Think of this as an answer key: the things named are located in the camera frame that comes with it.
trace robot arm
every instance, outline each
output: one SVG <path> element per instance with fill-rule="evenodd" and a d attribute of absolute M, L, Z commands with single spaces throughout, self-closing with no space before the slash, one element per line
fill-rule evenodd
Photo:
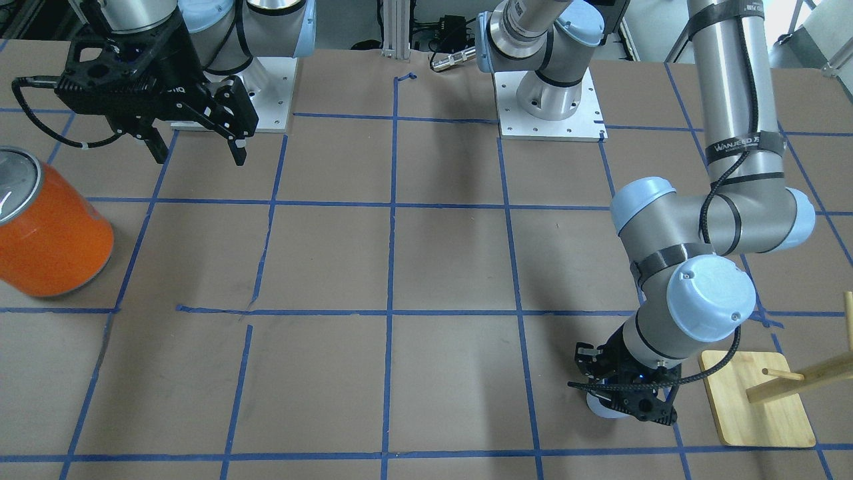
<path fill-rule="evenodd" d="M 72 41 L 65 71 L 58 77 L 15 79 L 13 91 L 33 123 L 75 147 L 101 146 L 129 133 L 162 163 L 168 148 L 154 120 L 192 121 L 225 138 L 235 163 L 243 165 L 258 115 L 234 73 L 255 54 L 313 50 L 313 0 L 70 1 L 86 25 Z M 303 28 L 305 19 L 311 28 Z M 276 26 L 276 36 L 270 35 Z M 277 49 L 270 47 L 270 38 L 280 40 Z M 99 51 L 97 58 L 84 59 L 85 50 Z M 211 66 L 226 76 L 211 82 L 204 74 Z M 50 88 L 75 113 L 105 116 L 115 135 L 87 144 L 51 132 L 26 105 L 22 86 Z"/>
<path fill-rule="evenodd" d="M 761 2 L 691 0 L 689 8 L 711 193 L 678 196 L 649 178 L 613 198 L 613 223 L 647 300 L 606 344 L 577 345 L 589 383 L 570 383 L 593 407 L 661 424 L 676 421 L 678 384 L 699 379 L 681 379 L 680 364 L 728 337 L 755 306 L 752 281 L 719 255 L 788 249 L 815 225 L 806 195 L 785 186 Z M 666 397 L 664 387 L 673 389 Z"/>

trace light blue joint cap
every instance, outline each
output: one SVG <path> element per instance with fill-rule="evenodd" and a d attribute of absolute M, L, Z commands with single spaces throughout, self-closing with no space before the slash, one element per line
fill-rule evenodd
<path fill-rule="evenodd" d="M 234 0 L 177 0 L 177 6 L 187 30 L 197 33 L 222 20 L 234 7 Z"/>
<path fill-rule="evenodd" d="M 616 192 L 610 202 L 610 216 L 619 234 L 640 210 L 668 193 L 675 192 L 669 181 L 660 177 L 634 180 Z"/>
<path fill-rule="evenodd" d="M 792 188 L 787 189 L 794 196 L 794 201 L 797 203 L 797 217 L 794 219 L 794 225 L 788 236 L 782 243 L 771 252 L 779 250 L 791 249 L 798 246 L 809 239 L 811 232 L 815 229 L 815 206 L 811 204 L 809 198 L 800 190 Z"/>
<path fill-rule="evenodd" d="M 483 73 L 494 73 L 489 46 L 489 12 L 477 15 L 477 68 Z"/>
<path fill-rule="evenodd" d="M 557 18 L 557 26 L 588 47 L 597 47 L 604 38 L 604 18 L 596 7 L 582 0 L 569 5 Z"/>
<path fill-rule="evenodd" d="M 293 51 L 293 58 L 314 55 L 316 32 L 317 22 L 315 0 L 308 0 L 308 3 L 305 5 L 305 16 L 302 17 L 302 30 L 299 31 L 299 39 L 296 41 L 296 50 Z"/>
<path fill-rule="evenodd" d="M 670 277 L 666 303 L 676 325 L 699 342 L 722 340 L 755 308 L 755 285 L 731 260 L 699 255 Z"/>

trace white metal plate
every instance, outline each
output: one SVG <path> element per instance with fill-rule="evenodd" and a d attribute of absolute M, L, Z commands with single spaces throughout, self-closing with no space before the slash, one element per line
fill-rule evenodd
<path fill-rule="evenodd" d="M 519 140 L 563 140 L 598 142 L 607 138 L 598 95 L 587 69 L 583 75 L 583 94 L 575 114 L 565 120 L 542 120 L 528 114 L 519 105 L 515 91 L 527 72 L 495 73 L 497 114 L 501 120 L 501 136 Z"/>
<path fill-rule="evenodd" d="M 257 93 L 249 91 L 252 105 L 258 113 L 258 127 L 255 132 L 287 132 L 299 60 L 285 56 L 262 56 L 258 57 L 258 60 L 269 72 L 272 80 Z M 172 122 L 171 128 L 173 130 L 206 130 L 195 122 Z"/>

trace wooden board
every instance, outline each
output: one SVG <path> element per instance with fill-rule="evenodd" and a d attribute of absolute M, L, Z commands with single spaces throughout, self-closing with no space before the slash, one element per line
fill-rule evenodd
<path fill-rule="evenodd" d="M 702 370 L 714 366 L 722 350 L 706 350 L 699 357 Z M 733 447 L 815 446 L 815 434 L 799 395 L 764 404 L 751 404 L 746 389 L 772 380 L 762 368 L 789 372 L 788 362 L 776 352 L 738 352 L 719 372 L 705 379 L 705 390 L 723 445 Z"/>

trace silver can lid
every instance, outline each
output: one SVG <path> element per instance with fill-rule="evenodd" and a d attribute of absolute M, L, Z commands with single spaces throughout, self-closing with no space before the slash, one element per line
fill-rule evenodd
<path fill-rule="evenodd" d="M 0 146 L 0 225 L 9 223 L 36 199 L 42 188 L 41 164 L 29 152 Z"/>

